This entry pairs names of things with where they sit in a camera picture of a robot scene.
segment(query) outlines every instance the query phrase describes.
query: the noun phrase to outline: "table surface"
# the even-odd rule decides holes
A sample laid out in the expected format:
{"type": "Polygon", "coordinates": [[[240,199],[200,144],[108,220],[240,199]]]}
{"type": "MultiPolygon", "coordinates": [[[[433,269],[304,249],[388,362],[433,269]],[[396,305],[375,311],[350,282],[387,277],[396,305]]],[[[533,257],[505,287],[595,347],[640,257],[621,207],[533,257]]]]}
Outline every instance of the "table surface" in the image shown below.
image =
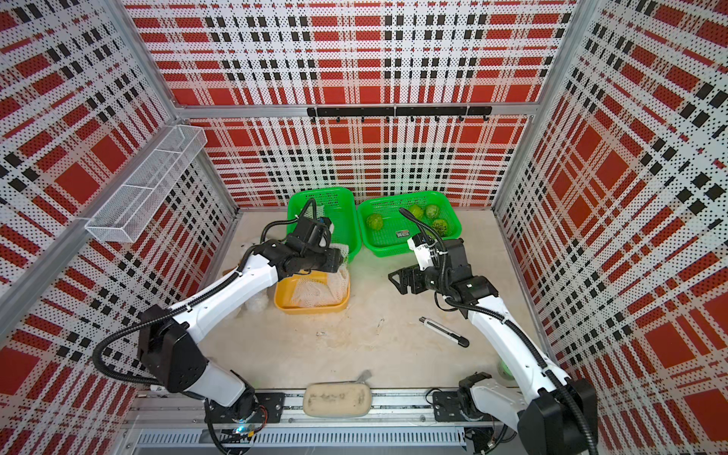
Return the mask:
{"type": "MultiPolygon", "coordinates": [[[[536,330],[493,213],[457,211],[473,274],[498,289],[515,320],[537,343],[536,330]]],[[[237,265],[241,244],[256,240],[270,221],[285,212],[249,212],[238,223],[221,272],[237,265]]],[[[269,238],[283,238],[277,226],[269,238]]],[[[476,371],[496,375],[499,357],[486,338],[460,312],[440,311],[432,292],[401,296],[387,275],[416,264],[413,253],[377,258],[362,246],[349,265],[351,297],[338,313],[290,315],[270,302],[262,312],[242,308],[202,340],[202,351],[256,389],[305,388],[315,382],[353,381],[369,370],[370,387],[457,387],[476,371]],[[470,340],[462,348],[425,328],[434,319],[470,340]]]]}

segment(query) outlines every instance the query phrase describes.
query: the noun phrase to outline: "wire mesh basket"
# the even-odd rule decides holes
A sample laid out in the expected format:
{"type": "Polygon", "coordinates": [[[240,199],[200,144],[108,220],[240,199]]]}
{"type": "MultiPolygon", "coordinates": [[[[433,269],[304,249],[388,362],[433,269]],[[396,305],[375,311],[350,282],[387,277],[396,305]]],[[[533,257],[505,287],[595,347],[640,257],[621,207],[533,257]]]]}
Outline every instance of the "wire mesh basket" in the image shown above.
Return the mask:
{"type": "Polygon", "coordinates": [[[104,242],[135,242],[206,143],[201,127],[174,126],[86,223],[86,230],[104,242]]]}

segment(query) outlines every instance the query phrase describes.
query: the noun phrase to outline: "beige sponge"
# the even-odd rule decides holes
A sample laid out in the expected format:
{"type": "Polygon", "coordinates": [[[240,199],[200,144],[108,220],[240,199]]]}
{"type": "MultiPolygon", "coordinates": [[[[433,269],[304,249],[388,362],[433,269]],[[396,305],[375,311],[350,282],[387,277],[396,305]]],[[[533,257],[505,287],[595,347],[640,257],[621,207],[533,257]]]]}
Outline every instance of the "beige sponge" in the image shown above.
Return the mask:
{"type": "Polygon", "coordinates": [[[366,384],[313,384],[304,394],[304,412],[311,417],[361,417],[370,407],[371,390],[366,384]]]}

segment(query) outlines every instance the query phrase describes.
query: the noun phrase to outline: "green plastic basket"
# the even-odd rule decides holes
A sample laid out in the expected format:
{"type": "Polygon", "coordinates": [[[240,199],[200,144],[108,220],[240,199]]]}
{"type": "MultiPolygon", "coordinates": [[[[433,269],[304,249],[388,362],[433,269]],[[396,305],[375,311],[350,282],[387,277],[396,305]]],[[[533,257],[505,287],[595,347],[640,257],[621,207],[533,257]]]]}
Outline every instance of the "green plastic basket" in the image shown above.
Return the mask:
{"type": "MultiPolygon", "coordinates": [[[[447,221],[450,226],[450,232],[444,238],[456,239],[460,236],[462,232],[460,220],[457,219],[455,211],[445,194],[438,191],[421,191],[399,196],[380,197],[379,199],[362,202],[357,212],[364,245],[380,258],[409,253],[407,239],[419,232],[419,228],[415,223],[402,216],[399,210],[401,207],[409,209],[413,204],[419,205],[422,210],[428,204],[435,204],[440,207],[439,218],[447,221]],[[380,231],[373,231],[366,225],[366,218],[372,213],[378,213],[384,218],[384,227],[380,231]]],[[[422,221],[427,225],[432,224],[432,220],[426,216],[422,221]]]]}
{"type": "MultiPolygon", "coordinates": [[[[306,201],[311,198],[316,200],[316,214],[330,218],[333,223],[331,242],[348,245],[349,262],[353,261],[354,256],[362,249],[362,236],[359,233],[354,194],[340,186],[301,191],[288,200],[288,218],[291,219],[298,215],[306,201]]],[[[307,215],[313,215],[311,208],[307,215]]],[[[288,225],[289,234],[293,232],[295,226],[295,224],[288,225]]]]}

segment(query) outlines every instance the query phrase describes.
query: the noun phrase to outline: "aluminum frame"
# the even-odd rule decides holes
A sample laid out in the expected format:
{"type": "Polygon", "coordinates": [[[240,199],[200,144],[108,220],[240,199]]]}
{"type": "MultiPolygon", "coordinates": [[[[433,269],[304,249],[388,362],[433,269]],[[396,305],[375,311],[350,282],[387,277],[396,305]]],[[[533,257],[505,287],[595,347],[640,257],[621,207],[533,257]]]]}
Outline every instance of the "aluminum frame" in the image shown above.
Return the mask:
{"type": "MultiPolygon", "coordinates": [[[[454,392],[456,389],[442,389],[454,392]]],[[[281,422],[268,424],[253,444],[231,444],[231,447],[302,447],[302,446],[465,446],[465,439],[433,440],[432,435],[463,435],[465,427],[495,426],[501,422],[485,419],[479,422],[436,422],[432,405],[424,394],[428,389],[372,389],[372,409],[363,417],[351,419],[317,419],[303,412],[304,389],[266,389],[259,392],[286,394],[281,422]],[[367,439],[388,433],[410,435],[410,439],[367,439]],[[321,440],[317,435],[338,435],[321,440]]],[[[239,425],[216,424],[216,430],[239,425]]],[[[179,394],[142,391],[132,404],[122,424],[123,433],[111,453],[131,455],[137,447],[208,448],[209,432],[205,412],[198,400],[179,394]]]]}
{"type": "MultiPolygon", "coordinates": [[[[162,79],[161,73],[157,70],[154,62],[151,59],[149,52],[146,50],[146,46],[141,42],[139,35],[136,33],[135,28],[131,22],[130,16],[126,13],[125,8],[120,4],[118,0],[103,0],[104,5],[108,8],[109,12],[114,21],[114,25],[119,29],[120,34],[129,45],[132,54],[136,57],[139,66],[142,68],[146,75],[149,84],[153,91],[157,93],[160,100],[164,103],[165,108],[168,110],[170,115],[176,119],[190,120],[190,119],[201,119],[201,118],[248,118],[248,117],[290,117],[290,116],[308,116],[307,109],[311,107],[318,107],[317,105],[282,105],[282,106],[201,106],[201,107],[183,107],[179,106],[175,101],[171,92],[168,90],[167,85],[162,79]]],[[[529,123],[526,125],[526,129],[523,132],[523,140],[515,151],[514,160],[509,166],[509,170],[506,172],[502,184],[499,188],[498,194],[493,204],[493,212],[496,218],[498,218],[498,225],[501,231],[501,235],[505,238],[505,231],[503,225],[499,219],[498,212],[502,209],[503,201],[505,200],[504,195],[512,191],[515,181],[518,177],[518,171],[523,165],[526,158],[531,154],[531,150],[536,143],[536,137],[538,132],[543,130],[547,122],[548,110],[558,94],[558,88],[561,86],[564,75],[569,67],[571,58],[573,57],[576,49],[584,36],[587,25],[590,22],[593,11],[601,4],[600,1],[581,1],[574,12],[574,17],[569,27],[566,30],[566,36],[564,37],[563,44],[556,55],[552,70],[549,73],[542,91],[539,95],[539,99],[535,103],[484,103],[484,106],[492,106],[492,115],[528,115],[529,123]]],[[[382,106],[473,106],[478,104],[397,104],[397,105],[371,105],[371,107],[382,107],[382,106]]],[[[347,105],[341,107],[364,107],[364,105],[347,105]]],[[[199,159],[199,163],[208,175],[211,182],[214,182],[215,190],[224,199],[224,202],[229,210],[233,213],[237,212],[237,206],[230,197],[229,192],[224,188],[222,181],[212,167],[209,158],[204,157],[199,159]]],[[[236,220],[240,219],[241,213],[238,213],[236,220]]],[[[231,226],[229,233],[226,233],[226,237],[221,244],[220,250],[224,250],[226,246],[232,241],[234,234],[234,227],[231,226]]],[[[534,321],[534,325],[537,329],[539,341],[542,345],[543,350],[553,359],[553,351],[547,342],[545,333],[542,330],[541,325],[538,323],[536,314],[534,311],[533,301],[525,287],[523,281],[523,275],[518,269],[518,264],[513,254],[513,249],[510,245],[507,246],[507,251],[510,257],[510,261],[514,270],[517,273],[519,279],[519,285],[524,294],[526,302],[529,303],[529,313],[534,321]]],[[[222,257],[220,254],[216,254],[215,257],[222,257]]],[[[205,281],[209,280],[210,277],[216,276],[218,268],[215,259],[208,269],[208,276],[205,281]]],[[[287,394],[285,401],[284,418],[280,424],[271,424],[270,427],[276,430],[294,430],[300,428],[380,428],[380,427],[397,427],[401,426],[403,422],[408,425],[432,425],[433,427],[463,427],[462,422],[455,423],[440,423],[434,422],[434,413],[432,406],[430,406],[424,400],[424,389],[374,389],[375,400],[373,401],[374,406],[379,406],[376,411],[368,414],[364,418],[359,419],[326,419],[321,421],[320,419],[307,418],[299,407],[298,401],[302,400],[303,390],[269,390],[268,392],[285,392],[287,394]]],[[[469,422],[467,426],[487,426],[490,422],[469,422]]],[[[221,427],[235,427],[236,425],[224,425],[221,427]]],[[[156,392],[145,392],[144,395],[140,396],[133,404],[131,411],[127,415],[127,420],[122,425],[124,428],[123,435],[120,436],[120,441],[117,443],[116,454],[131,454],[133,453],[137,442],[140,440],[141,435],[145,431],[155,429],[177,429],[177,430],[193,430],[204,432],[204,411],[199,402],[189,399],[187,397],[181,397],[177,395],[160,395],[156,392]]],[[[196,447],[208,447],[211,444],[198,444],[196,447]]]]}
{"type": "Polygon", "coordinates": [[[218,249],[213,255],[213,260],[210,262],[210,265],[205,272],[205,276],[202,278],[202,281],[199,284],[200,289],[205,289],[207,286],[215,282],[215,279],[217,278],[218,273],[220,273],[220,269],[223,266],[223,261],[225,260],[225,254],[223,254],[222,252],[227,252],[227,250],[230,249],[232,239],[233,237],[235,237],[235,231],[237,230],[237,225],[242,218],[242,214],[243,212],[238,210],[235,213],[235,217],[230,222],[230,225],[227,227],[227,229],[225,229],[222,242],[220,242],[220,245],[218,245],[218,249]]]}
{"type": "Polygon", "coordinates": [[[535,115],[538,103],[391,103],[391,104],[283,104],[276,106],[175,107],[181,119],[238,119],[248,117],[308,117],[310,108],[408,108],[490,106],[490,115],[535,115]]]}
{"type": "Polygon", "coordinates": [[[86,230],[86,222],[97,212],[116,190],[152,153],[155,147],[171,131],[172,124],[161,127],[151,140],[137,154],[130,158],[124,168],[116,174],[99,195],[77,216],[53,243],[43,252],[10,289],[0,297],[0,337],[4,338],[20,322],[48,286],[53,283],[68,262],[92,238],[86,230]]]}
{"type": "Polygon", "coordinates": [[[513,190],[515,181],[518,179],[518,171],[523,166],[527,157],[533,153],[534,145],[537,143],[536,138],[539,137],[544,130],[548,121],[548,113],[551,105],[559,93],[559,88],[564,80],[566,71],[569,69],[571,59],[577,52],[582,38],[585,36],[592,14],[601,5],[601,0],[582,0],[577,4],[574,11],[574,19],[566,29],[561,48],[558,50],[554,58],[552,72],[546,77],[546,82],[541,89],[539,95],[539,111],[529,119],[526,129],[523,131],[522,139],[513,152],[510,166],[503,175],[503,180],[496,193],[492,207],[497,214],[502,209],[505,201],[505,195],[513,190]]]}

